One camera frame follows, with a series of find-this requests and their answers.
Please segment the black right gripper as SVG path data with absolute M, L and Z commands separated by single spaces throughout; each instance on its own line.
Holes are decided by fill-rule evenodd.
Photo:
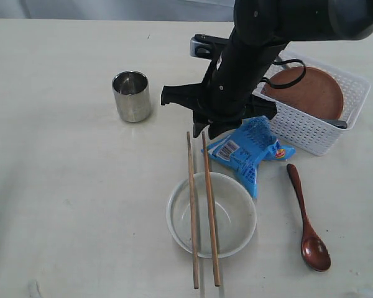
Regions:
M 276 104 L 253 95 L 277 56 L 277 46 L 251 47 L 237 34 L 226 38 L 196 34 L 212 48 L 212 59 L 201 83 L 164 86 L 160 103 L 193 110 L 193 138 L 208 127 L 209 139 L 239 127 L 239 121 L 264 115 L 272 119 Z

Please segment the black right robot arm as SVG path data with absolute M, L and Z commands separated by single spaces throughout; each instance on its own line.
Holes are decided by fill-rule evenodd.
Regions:
M 202 82 L 164 86 L 162 105 L 193 113 L 193 136 L 210 138 L 238 128 L 244 119 L 273 118 L 276 105 L 253 91 L 290 42 L 362 40 L 373 33 L 373 1 L 236 1 L 228 38 L 197 34 L 193 56 L 208 59 Z

